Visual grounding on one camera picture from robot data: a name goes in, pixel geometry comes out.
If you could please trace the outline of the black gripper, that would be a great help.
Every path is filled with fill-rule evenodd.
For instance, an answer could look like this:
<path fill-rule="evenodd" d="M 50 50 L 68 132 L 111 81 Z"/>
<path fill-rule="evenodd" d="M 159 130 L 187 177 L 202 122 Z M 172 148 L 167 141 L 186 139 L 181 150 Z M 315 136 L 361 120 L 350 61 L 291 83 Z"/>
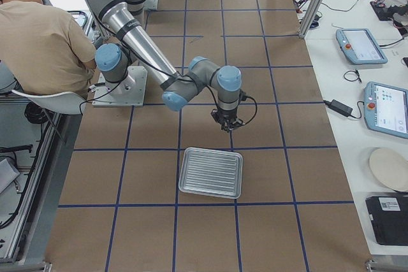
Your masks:
<path fill-rule="evenodd" d="M 211 116 L 215 122 L 220 124 L 221 129 L 226 132 L 233 131 L 244 125 L 243 120 L 237 117 L 236 110 L 226 111 L 223 109 L 213 109 Z"/>

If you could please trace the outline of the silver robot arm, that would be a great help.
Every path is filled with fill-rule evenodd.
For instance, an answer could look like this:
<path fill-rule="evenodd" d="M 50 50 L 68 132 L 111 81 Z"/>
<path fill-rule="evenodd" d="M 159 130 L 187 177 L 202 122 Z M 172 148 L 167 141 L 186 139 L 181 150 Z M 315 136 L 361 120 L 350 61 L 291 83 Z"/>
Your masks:
<path fill-rule="evenodd" d="M 88 0 L 99 22 L 108 25 L 116 38 L 146 65 L 163 90 L 162 100 L 169 109 L 180 111 L 205 87 L 217 94 L 211 116 L 226 132 L 238 129 L 244 122 L 237 117 L 238 106 L 245 99 L 242 74 L 235 66 L 220 67 L 212 61 L 195 57 L 186 75 L 181 75 L 145 32 L 136 16 L 146 0 Z"/>

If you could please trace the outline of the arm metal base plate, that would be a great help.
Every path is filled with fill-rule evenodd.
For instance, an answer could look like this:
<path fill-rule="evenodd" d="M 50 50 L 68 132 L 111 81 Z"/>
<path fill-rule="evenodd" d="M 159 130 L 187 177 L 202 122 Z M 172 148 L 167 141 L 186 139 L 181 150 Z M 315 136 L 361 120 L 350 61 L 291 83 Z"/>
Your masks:
<path fill-rule="evenodd" d="M 143 9 L 145 11 L 157 11 L 159 0 L 146 0 Z"/>
<path fill-rule="evenodd" d="M 102 73 L 99 74 L 99 83 L 94 93 L 92 105 L 94 107 L 142 107 L 144 104 L 147 70 L 143 66 L 129 66 L 127 77 L 116 87 L 116 83 L 105 81 Z"/>

